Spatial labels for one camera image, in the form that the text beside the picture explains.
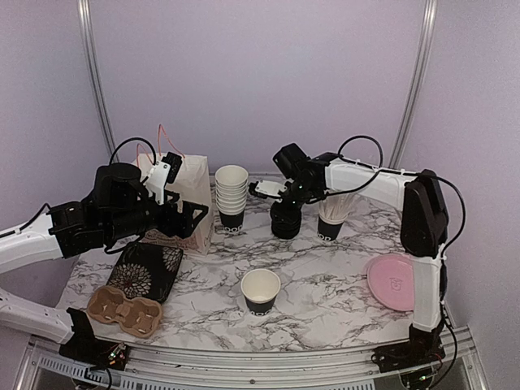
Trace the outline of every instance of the wire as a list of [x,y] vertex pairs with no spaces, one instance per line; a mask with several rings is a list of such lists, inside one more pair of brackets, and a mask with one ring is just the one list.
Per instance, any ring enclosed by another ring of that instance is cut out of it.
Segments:
[[101,356],[101,355],[104,355],[105,353],[109,353],[109,352],[113,351],[114,349],[116,349],[118,347],[118,345],[119,345],[119,343],[112,345],[109,349],[107,349],[105,352],[101,352],[98,356]]
[[106,368],[106,373],[108,374],[108,386],[106,387],[106,390],[111,390],[112,388],[112,374],[111,374],[111,371]]
[[343,144],[341,144],[340,148],[338,149],[338,154],[340,155],[340,159],[349,163],[349,161],[347,161],[341,154],[341,150],[343,150],[343,148],[350,142],[355,141],[355,140],[360,140],[360,139],[372,141],[375,143],[375,145],[377,146],[377,149],[379,151],[379,168],[381,168],[383,166],[383,148],[381,147],[381,144],[374,137],[365,136],[363,134],[359,134],[357,136],[351,136],[347,141],[345,141],[345,142],[343,142]]
[[142,144],[137,144],[137,145],[136,145],[136,163],[137,163],[137,167],[139,168],[139,146],[141,147],[141,149],[143,149],[143,152],[145,152],[145,155],[146,155],[146,157],[148,158],[149,163],[150,163],[150,164],[153,164],[152,159],[151,159],[150,156],[146,153],[145,147],[144,147]]
[[118,248],[118,249],[114,249],[114,250],[110,250],[108,248],[105,248],[104,249],[104,252],[106,254],[118,254],[120,252],[123,252],[126,248],[130,248],[131,246],[134,246],[135,244],[137,244],[139,241],[141,241],[143,238],[145,238],[145,235],[144,234],[141,234],[139,235],[134,241],[132,242],[129,242],[128,244],[126,244],[125,246],[122,246],[121,248]]
[[108,162],[108,164],[111,165],[114,162],[115,155],[117,154],[119,149],[121,149],[124,145],[126,145],[127,143],[132,142],[132,141],[143,141],[143,142],[145,142],[149,146],[149,148],[152,150],[152,154],[154,155],[154,162],[153,162],[153,164],[155,165],[157,163],[157,154],[155,153],[154,146],[152,144],[150,144],[150,142],[148,140],[146,140],[145,138],[143,138],[141,136],[133,136],[131,138],[128,138],[127,140],[124,140],[123,142],[121,142],[118,145],[117,148],[115,148],[114,152],[110,156],[110,161]]
[[439,370],[438,370],[438,371],[440,371],[440,369],[444,365],[444,363],[442,361],[442,357],[438,353],[434,353],[433,356],[435,356],[437,358],[437,360],[439,361],[439,363],[440,363]]
[[457,354],[458,354],[458,342],[457,342],[457,337],[455,336],[455,332],[453,331],[452,326],[450,324],[448,324],[448,322],[446,321],[446,316],[444,315],[444,311],[442,311],[441,313],[442,313],[442,318],[443,318],[443,321],[444,321],[444,325],[446,325],[446,327],[448,328],[449,332],[452,335],[453,343],[455,344],[455,351],[453,352],[453,360],[449,364],[448,369],[442,374],[442,376],[439,378],[439,380],[437,380],[434,384],[432,384],[430,386],[430,389],[436,388],[439,385],[439,383],[444,378],[446,378],[448,373],[452,370],[453,366],[455,365],[455,361],[457,360]]
[[[43,212],[43,210],[45,208],[50,210],[49,203],[44,203],[43,206],[40,208],[40,210],[28,222],[24,223],[22,226],[19,227],[19,230],[22,231],[22,230],[27,229],[29,226],[31,226],[33,224],[33,222],[36,221],[36,219],[41,215],[41,213]],[[11,236],[15,233],[16,233],[16,230],[10,230],[9,232],[0,234],[0,238]]]
[[178,150],[174,145],[173,143],[170,141],[170,138],[168,137],[168,135],[166,134],[166,130],[164,130],[164,127],[159,124],[159,130],[157,131],[157,149],[159,151],[159,157],[161,156],[161,132],[162,134],[164,134],[164,136],[166,137],[166,140],[168,141],[168,143],[170,144],[170,146],[173,148],[173,150],[175,152],[177,152],[178,154],[180,154],[182,156],[182,158],[186,158],[186,156],[184,156],[184,154]]
[[[355,140],[360,140],[360,139],[372,141],[377,146],[377,149],[379,151],[378,171],[367,182],[365,182],[364,184],[360,185],[359,187],[352,188],[352,189],[347,189],[345,191],[339,191],[338,193],[327,193],[325,195],[325,197],[334,197],[335,195],[343,195],[343,194],[346,194],[346,193],[356,193],[357,191],[361,191],[366,186],[370,185],[375,179],[377,179],[377,176],[380,173],[380,169],[383,166],[384,156],[383,156],[383,147],[381,146],[381,144],[374,137],[372,137],[372,136],[365,136],[365,135],[362,135],[362,134],[358,135],[358,136],[351,136],[347,141],[343,142],[343,144],[341,144],[340,148],[338,149],[338,155],[340,157],[340,160],[345,161],[346,163],[352,163],[353,162],[353,161],[348,160],[347,158],[345,158],[341,154],[341,150],[343,150],[343,148],[347,144],[349,144],[350,142],[355,141]],[[362,164],[362,165],[364,167],[369,167],[369,168],[373,169],[373,167],[368,165],[368,164]]]

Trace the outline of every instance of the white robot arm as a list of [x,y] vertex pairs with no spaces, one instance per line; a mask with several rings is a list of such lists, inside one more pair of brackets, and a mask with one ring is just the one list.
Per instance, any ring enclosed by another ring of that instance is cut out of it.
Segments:
[[444,356],[440,302],[446,285],[444,247],[449,218],[435,172],[378,168],[332,153],[309,158],[296,144],[282,148],[273,160],[289,181],[252,183],[249,191],[276,200],[271,207],[271,229],[280,238],[293,238],[299,232],[304,204],[339,193],[356,192],[402,212],[401,243],[414,268],[410,340],[375,350],[375,362],[385,372],[432,361],[435,354]]
[[[62,257],[58,240],[49,234],[52,218],[40,215],[23,231],[0,240],[0,274],[34,262]],[[11,232],[8,229],[0,233]],[[30,302],[0,288],[0,323],[23,332],[39,335],[57,343],[72,337],[72,319],[65,310],[58,310]]]

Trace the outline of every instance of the pink plate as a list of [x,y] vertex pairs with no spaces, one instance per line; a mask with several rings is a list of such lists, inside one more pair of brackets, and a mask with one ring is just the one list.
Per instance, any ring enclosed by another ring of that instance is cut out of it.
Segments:
[[414,309],[414,269],[400,254],[383,254],[370,260],[366,273],[375,299],[397,311]]

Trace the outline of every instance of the marble table surface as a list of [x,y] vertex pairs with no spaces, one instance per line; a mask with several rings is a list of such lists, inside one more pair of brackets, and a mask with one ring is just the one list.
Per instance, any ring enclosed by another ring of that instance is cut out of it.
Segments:
[[[207,257],[184,256],[164,318],[149,339],[124,333],[117,324],[90,320],[97,336],[182,349],[302,351],[337,349],[406,338],[410,313],[379,304],[366,282],[366,264],[399,253],[400,216],[388,206],[357,197],[338,240],[318,238],[318,207],[305,206],[300,234],[279,240],[271,233],[271,201],[249,196],[243,230],[224,233],[215,212]],[[119,255],[92,250],[80,256],[59,308],[85,309],[104,285]],[[265,267],[282,281],[275,308],[249,313],[241,277]]]

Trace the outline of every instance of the metal rail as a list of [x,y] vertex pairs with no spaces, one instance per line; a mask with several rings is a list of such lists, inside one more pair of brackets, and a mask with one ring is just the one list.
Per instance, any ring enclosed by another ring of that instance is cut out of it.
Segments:
[[[459,328],[455,334],[459,347],[458,356],[462,359],[475,359],[475,344],[469,329]],[[442,340],[447,354],[445,361],[448,362],[453,357],[454,343],[448,332],[443,333]],[[162,386],[162,390],[327,390],[343,387],[347,389],[355,384],[360,388],[366,386],[366,389],[370,390],[370,384],[374,379],[404,374],[428,366],[381,374],[371,361],[373,349],[380,345],[383,344],[321,351],[242,353],[136,344],[131,348],[125,371],[112,370],[111,373],[115,389],[148,390],[159,389]],[[57,344],[33,337],[31,352],[27,355],[28,360],[24,365],[25,375],[22,375],[23,378],[20,378],[16,388],[30,388],[28,385],[32,385],[38,367],[85,380],[88,365],[58,355],[58,347]],[[106,384],[107,376],[97,371],[95,374],[87,374],[86,381]]]
[[[78,0],[78,11],[80,17],[81,36],[83,37],[84,43],[84,52],[89,69],[90,83],[92,84],[97,113],[99,114],[99,120],[102,126],[103,139],[105,140],[106,149],[109,155],[112,155],[115,150],[114,133],[112,132],[111,122],[108,118],[108,111],[106,109],[101,85],[101,77],[99,76],[98,58],[96,56],[92,21],[90,19],[89,0]],[[119,161],[117,155],[115,156],[115,161]]]
[[393,146],[392,157],[390,158],[390,163],[388,164],[388,167],[392,169],[399,168],[402,155],[405,151],[406,141],[410,135],[415,107],[421,86],[423,85],[428,58],[430,56],[436,14],[437,0],[426,0],[421,36],[419,38],[417,59],[415,61],[414,74],[412,75],[412,83],[409,87],[408,98],[406,101],[405,112],[403,113],[401,120],[401,126],[399,127],[399,132],[397,133],[396,141]]

